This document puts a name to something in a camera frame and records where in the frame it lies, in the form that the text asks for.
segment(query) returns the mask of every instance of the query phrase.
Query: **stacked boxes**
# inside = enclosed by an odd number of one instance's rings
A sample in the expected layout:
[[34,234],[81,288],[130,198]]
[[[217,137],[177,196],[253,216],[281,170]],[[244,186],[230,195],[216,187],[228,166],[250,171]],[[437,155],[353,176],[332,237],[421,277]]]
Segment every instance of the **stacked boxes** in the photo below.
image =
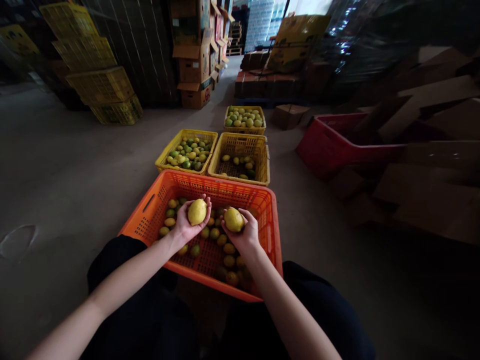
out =
[[58,41],[53,41],[72,74],[66,77],[101,124],[133,125],[142,107],[110,44],[100,37],[83,6],[60,2],[40,7]]

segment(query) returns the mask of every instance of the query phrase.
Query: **wooden pallet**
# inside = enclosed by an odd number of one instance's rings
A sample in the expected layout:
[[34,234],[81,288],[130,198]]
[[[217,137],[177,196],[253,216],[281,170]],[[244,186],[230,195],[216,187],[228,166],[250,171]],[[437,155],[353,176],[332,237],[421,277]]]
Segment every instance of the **wooden pallet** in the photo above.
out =
[[242,55],[242,48],[228,48],[226,49],[227,56]]
[[259,106],[263,109],[274,109],[277,105],[283,104],[294,104],[300,106],[306,106],[308,103],[304,99],[297,99],[297,98],[238,98],[235,97],[235,105],[236,106],[248,106],[254,105]]

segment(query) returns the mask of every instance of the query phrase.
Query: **box lid flap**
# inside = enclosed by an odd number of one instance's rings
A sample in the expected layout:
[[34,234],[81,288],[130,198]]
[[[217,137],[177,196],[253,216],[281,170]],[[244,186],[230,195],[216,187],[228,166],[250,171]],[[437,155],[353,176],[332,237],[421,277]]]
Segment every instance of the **box lid flap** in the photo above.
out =
[[220,10],[217,6],[217,2],[216,0],[211,0],[211,7],[213,8],[213,10],[215,11],[215,13],[218,15],[218,16],[221,16],[222,14],[220,13]]
[[203,30],[203,37],[201,39],[201,46],[206,47],[210,45],[211,39],[214,37],[214,30],[211,27],[206,27]]
[[174,45],[172,58],[198,59],[200,57],[199,45]]
[[176,88],[178,90],[198,91],[200,89],[200,84],[198,82],[180,82]]
[[215,70],[213,70],[210,74],[211,78],[215,81],[217,81],[218,77],[219,77],[219,73],[216,72]]

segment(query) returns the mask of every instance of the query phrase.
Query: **red plastic crate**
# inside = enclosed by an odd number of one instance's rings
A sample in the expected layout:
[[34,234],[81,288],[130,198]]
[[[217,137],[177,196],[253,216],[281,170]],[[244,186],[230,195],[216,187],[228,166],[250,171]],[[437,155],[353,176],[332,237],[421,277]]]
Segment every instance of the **red plastic crate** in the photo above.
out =
[[360,146],[340,134],[351,131],[366,116],[364,112],[315,116],[296,152],[321,179],[329,179],[347,165],[397,160],[405,144]]
[[[156,178],[118,234],[139,239],[150,246],[159,239],[159,230],[166,219],[168,201],[180,197],[194,200],[202,194],[210,197],[212,210],[230,205],[252,212],[258,221],[260,245],[283,276],[277,198],[273,191],[264,186],[165,170]],[[225,256],[216,241],[202,239],[197,235],[189,243],[188,249],[195,244],[200,244],[200,256],[193,258],[190,251],[184,256],[176,254],[165,264],[165,268],[237,299],[246,302],[262,301],[255,284],[248,293],[215,279],[217,267],[223,265]]]

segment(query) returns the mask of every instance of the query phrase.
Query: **leg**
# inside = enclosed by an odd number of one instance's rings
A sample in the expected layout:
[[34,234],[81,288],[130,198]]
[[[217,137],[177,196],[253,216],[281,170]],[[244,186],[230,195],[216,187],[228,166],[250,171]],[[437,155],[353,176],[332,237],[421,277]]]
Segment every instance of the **leg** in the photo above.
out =
[[[140,240],[123,235],[108,242],[88,270],[89,292],[146,248]],[[198,358],[194,317],[185,303],[171,293],[176,281],[176,274],[160,269],[101,324],[82,359]]]
[[[291,261],[283,263],[283,278],[343,360],[375,358],[374,347],[357,315],[328,281]],[[264,303],[237,302],[231,307],[220,343],[220,354],[229,354],[228,349],[238,343],[245,346],[235,351],[235,359],[289,359]]]

